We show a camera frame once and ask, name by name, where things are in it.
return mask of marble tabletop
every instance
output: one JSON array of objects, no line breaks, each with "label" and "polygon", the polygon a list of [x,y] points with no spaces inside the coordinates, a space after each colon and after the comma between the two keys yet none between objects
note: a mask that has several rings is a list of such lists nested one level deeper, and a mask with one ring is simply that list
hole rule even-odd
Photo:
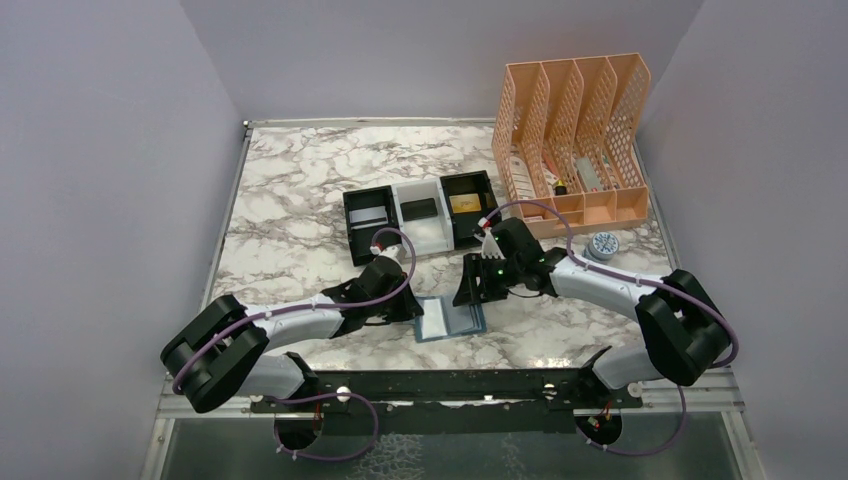
[{"label": "marble tabletop", "polygon": [[[491,127],[468,125],[254,129],[213,295],[233,293],[263,308],[358,276],[342,207],[348,190],[487,170],[504,202],[491,142]],[[621,247],[611,266],[671,271],[653,212],[643,226],[615,234]],[[575,248],[586,241],[576,236]],[[542,242],[544,248],[562,243]],[[413,292],[453,294],[469,251],[421,258]],[[279,352],[298,352],[315,370],[572,367],[604,346],[641,339],[635,323],[576,299],[510,298],[483,309],[488,332],[481,335],[416,343],[410,325],[389,325]]]}]

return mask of purple cable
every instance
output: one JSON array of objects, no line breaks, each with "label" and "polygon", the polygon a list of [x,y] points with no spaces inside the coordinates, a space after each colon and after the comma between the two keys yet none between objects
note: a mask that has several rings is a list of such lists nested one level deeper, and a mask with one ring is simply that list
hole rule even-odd
[{"label": "purple cable", "polygon": [[647,457],[647,456],[650,456],[650,455],[660,453],[663,450],[666,450],[669,447],[671,447],[672,445],[674,445],[675,443],[677,443],[678,440],[680,440],[680,435],[683,433],[683,430],[686,428],[686,425],[689,423],[689,416],[686,415],[686,397],[683,396],[683,389],[680,388],[679,385],[677,386],[677,392],[680,393],[680,407],[682,408],[682,412],[681,412],[682,416],[680,417],[680,423],[677,425],[677,430],[675,430],[674,435],[672,435],[671,438],[666,440],[666,442],[663,443],[662,445],[660,445],[659,447],[654,447],[650,450],[643,450],[641,452],[630,452],[630,451],[627,451],[627,450],[621,450],[621,449],[618,449],[618,448],[615,448],[615,447],[610,447],[610,446],[607,446],[606,448],[604,448],[603,445],[596,443],[593,440],[590,440],[589,437],[587,437],[586,434],[583,433],[583,430],[580,430],[578,428],[577,431],[580,433],[580,435],[583,435],[583,438],[585,438],[586,440],[589,440],[589,445],[591,445],[591,446],[593,446],[593,447],[595,447],[599,450],[604,450],[605,452],[608,452],[608,453],[614,453],[616,455],[623,455],[625,457]]},{"label": "purple cable", "polygon": [[614,272],[612,270],[607,270],[607,269],[599,267],[597,265],[587,263],[587,262],[580,260],[580,258],[577,257],[577,255],[574,255],[574,252],[571,249],[571,241],[572,241],[572,238],[574,237],[574,232],[571,230],[571,225],[568,224],[568,220],[566,220],[565,217],[561,213],[559,213],[555,209],[549,207],[548,205],[545,205],[544,203],[536,202],[534,200],[515,200],[513,202],[507,202],[507,203],[501,205],[500,207],[492,210],[491,213],[486,215],[486,220],[491,220],[493,216],[495,216],[498,212],[500,212],[504,208],[510,207],[512,205],[517,205],[519,203],[535,205],[537,207],[544,208],[545,210],[556,215],[556,217],[559,219],[559,221],[561,221],[562,224],[565,225],[565,231],[566,231],[565,251],[566,251],[566,254],[568,255],[568,258],[570,258],[571,261],[573,261],[577,265],[584,267],[584,268],[588,268],[589,270],[592,270],[593,272],[597,272],[597,273],[600,273],[602,275],[606,275],[608,277],[615,278],[616,280],[622,280],[622,281],[625,281],[625,282],[636,283],[636,284],[641,283],[642,285],[648,285],[648,286],[651,286],[651,287],[654,287],[654,288],[659,288],[659,289],[665,290],[665,291],[671,293],[672,295],[674,295],[676,297],[680,297],[683,300],[686,300],[687,302],[691,303],[692,305],[695,305],[696,307],[707,312],[711,317],[713,317],[715,319],[716,323],[721,325],[721,328],[723,328],[724,331],[727,333],[727,336],[730,337],[730,347],[731,348],[730,348],[730,354],[728,354],[725,359],[720,360],[720,361],[710,365],[710,368],[725,367],[727,365],[730,365],[730,362],[732,362],[733,360],[736,359],[736,356],[739,354],[739,339],[736,337],[736,332],[733,330],[733,327],[730,326],[730,324],[727,322],[727,320],[725,320],[724,317],[720,313],[718,313],[714,308],[712,308],[709,305],[707,305],[706,303],[698,300],[697,298],[693,297],[692,295],[689,295],[686,292],[682,292],[682,291],[680,291],[680,290],[678,290],[674,287],[671,287],[669,285],[666,285],[662,282],[657,282],[657,281],[654,281],[654,280],[639,280],[636,277],[633,277],[633,276],[630,276],[630,275],[625,275],[625,274],[619,273],[619,272]]},{"label": "purple cable", "polygon": [[380,435],[380,420],[379,420],[379,416],[377,415],[377,409],[374,408],[374,404],[371,403],[370,401],[368,401],[367,398],[363,397],[362,395],[359,395],[358,393],[353,393],[353,392],[349,392],[349,393],[324,393],[324,394],[321,394],[321,395],[315,395],[314,397],[299,398],[297,400],[287,400],[287,399],[281,399],[281,398],[276,398],[276,397],[266,397],[266,398],[271,398],[275,402],[283,404],[283,405],[297,405],[299,403],[309,403],[309,402],[315,402],[315,401],[318,401],[318,400],[323,400],[325,398],[337,398],[337,397],[342,397],[342,396],[351,397],[351,398],[355,398],[355,399],[359,400],[360,402],[364,403],[366,407],[368,407],[368,410],[371,411],[371,416],[374,418],[374,429],[371,431],[371,440],[368,441],[367,445],[365,445],[364,447],[360,448],[359,450],[357,450],[357,451],[355,451],[355,452],[353,452],[349,455],[342,455],[342,456],[339,456],[339,457],[324,457],[322,455],[313,455],[311,453],[299,453],[299,451],[290,450],[290,449],[286,448],[285,445],[283,445],[283,442],[280,441],[280,432],[277,431],[277,426],[274,425],[274,440],[277,442],[277,448],[278,448],[277,452],[279,453],[280,451],[283,451],[283,452],[286,452],[286,453],[290,453],[294,456],[295,459],[297,457],[301,457],[301,458],[308,458],[310,460],[320,460],[322,462],[346,462],[348,460],[353,460],[354,458],[367,453],[368,450],[371,450],[374,447],[374,445],[377,444],[377,438]]},{"label": "purple cable", "polygon": [[[372,245],[376,244],[377,243],[377,237],[379,237],[381,234],[383,234],[385,232],[392,232],[392,233],[396,233],[396,234],[400,235],[400,237],[403,239],[404,242],[406,242],[406,245],[409,247],[409,254],[412,257],[412,261],[411,261],[411,264],[409,266],[409,274],[407,274],[406,278],[403,280],[403,283],[401,283],[398,288],[387,293],[386,295],[383,295],[380,298],[375,298],[373,300],[368,300],[366,302],[360,302],[360,303],[319,303],[319,304],[316,304],[314,306],[311,303],[289,305],[288,307],[282,307],[282,308],[278,308],[276,310],[271,310],[270,311],[271,316],[277,316],[277,315],[282,315],[284,313],[296,312],[298,310],[309,310],[309,309],[313,309],[313,308],[370,307],[371,305],[376,305],[378,303],[385,302],[386,300],[389,300],[392,297],[394,297],[395,295],[402,292],[403,289],[406,288],[407,285],[409,285],[409,281],[410,281],[410,279],[412,279],[412,274],[415,273],[415,247],[412,246],[412,242],[409,240],[409,237],[407,237],[405,233],[401,232],[400,230],[398,230],[396,228],[391,228],[391,227],[381,228],[381,229],[377,230],[376,232],[374,232],[374,236],[371,237],[371,244]],[[183,384],[183,381],[185,380],[186,375],[188,375],[189,370],[191,370],[191,367],[194,366],[195,363],[197,363],[197,361],[200,359],[200,357],[202,357],[213,346],[215,346],[216,343],[220,342],[221,339],[226,338],[228,335],[230,335],[234,331],[238,330],[239,328],[247,325],[248,323],[253,322],[254,320],[261,320],[263,318],[266,318],[267,313],[268,312],[262,312],[262,313],[250,315],[248,317],[244,317],[241,320],[233,323],[229,327],[221,330],[220,333],[218,333],[217,335],[212,337],[208,342],[206,342],[205,345],[200,347],[200,350],[195,352],[195,354],[192,355],[191,358],[188,359],[186,364],[183,365],[183,368],[181,368],[180,371],[177,372],[176,375],[174,375],[174,382],[171,385],[171,390],[173,390],[173,392],[177,395],[182,395],[182,389],[180,388],[180,386]]]}]

